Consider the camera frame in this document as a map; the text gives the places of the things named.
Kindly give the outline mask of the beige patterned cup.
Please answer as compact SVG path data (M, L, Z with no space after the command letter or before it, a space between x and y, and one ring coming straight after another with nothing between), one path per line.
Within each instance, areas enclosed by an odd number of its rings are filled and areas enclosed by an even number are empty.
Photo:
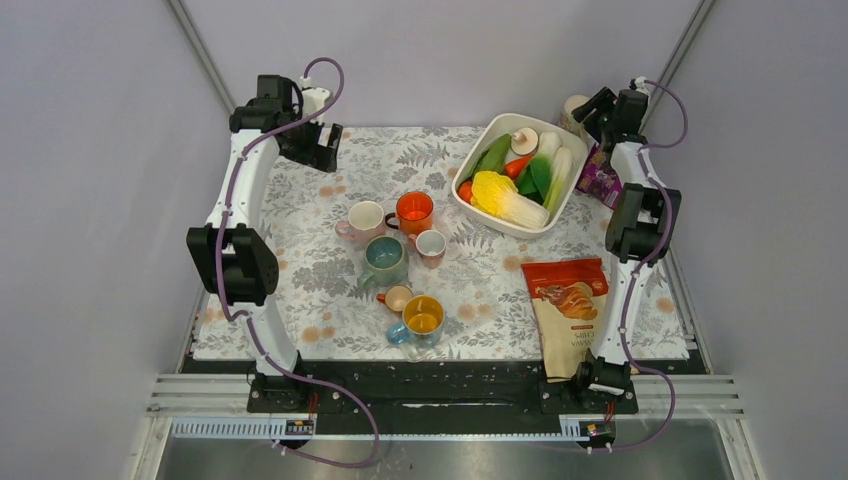
M588 100L589 98L587 96L581 94L570 96L565 101L559 118L559 126L561 128L581 137L583 140L587 139L587 132L582 124L575 119L574 110L586 104Z

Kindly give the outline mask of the pink white mug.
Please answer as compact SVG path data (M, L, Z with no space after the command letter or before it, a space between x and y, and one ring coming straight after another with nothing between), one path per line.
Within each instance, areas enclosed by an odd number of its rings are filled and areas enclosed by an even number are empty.
M355 247L364 248L387 233L384 209L374 201L361 201L349 209L346 220L336 224L335 233Z

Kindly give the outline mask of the orange mug black handle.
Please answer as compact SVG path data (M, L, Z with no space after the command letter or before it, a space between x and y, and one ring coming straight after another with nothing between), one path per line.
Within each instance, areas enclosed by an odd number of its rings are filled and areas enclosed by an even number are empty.
M395 205L395 211L384 217L388 228L399 230L405 235L418 235L433 225L434 202L421 191L402 195Z

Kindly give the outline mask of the teal green ceramic mug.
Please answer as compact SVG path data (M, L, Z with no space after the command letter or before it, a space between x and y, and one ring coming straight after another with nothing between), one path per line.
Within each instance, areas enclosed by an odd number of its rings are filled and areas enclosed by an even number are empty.
M408 254L406 247L396 238L379 236L372 239L364 253L364 269L357 279L362 289L393 286L408 279Z

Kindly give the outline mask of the small pink cup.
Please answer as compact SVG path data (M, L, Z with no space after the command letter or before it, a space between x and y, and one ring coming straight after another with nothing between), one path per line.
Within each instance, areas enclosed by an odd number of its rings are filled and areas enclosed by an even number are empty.
M425 267L436 269L441 265L446 253L447 240L440 231L428 229L419 234L409 234L408 240Z

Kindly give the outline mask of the small orange cup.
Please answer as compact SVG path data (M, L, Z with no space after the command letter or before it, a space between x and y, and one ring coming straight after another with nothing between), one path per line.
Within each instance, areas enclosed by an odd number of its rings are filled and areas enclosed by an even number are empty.
M376 299L391 312L401 314L413 297L414 293L409 287L405 285L394 285L389 287L384 293L379 293Z

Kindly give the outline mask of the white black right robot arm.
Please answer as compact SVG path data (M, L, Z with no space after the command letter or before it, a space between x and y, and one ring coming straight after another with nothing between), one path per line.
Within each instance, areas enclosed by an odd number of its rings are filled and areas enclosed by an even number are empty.
M605 234L612 256L603 327L572 378L572 394L583 410L597 412L625 397L630 351L642 291L654 266L668 251L681 194L658 179L641 134L649 106L646 87L632 83L613 93L603 88L573 116L598 142L602 170L621 186Z

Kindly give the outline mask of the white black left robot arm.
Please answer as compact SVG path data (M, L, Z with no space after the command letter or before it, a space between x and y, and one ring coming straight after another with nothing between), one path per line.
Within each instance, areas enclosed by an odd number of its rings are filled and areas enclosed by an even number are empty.
M213 210L186 236L204 288L217 296L226 320L249 342L255 361L252 396L288 411L307 404L311 387L276 304L280 270L260 231L261 207L280 157L336 171L342 126L332 125L327 144L320 142L323 115L335 100L306 76L298 81L259 76L256 96L229 117L229 162Z

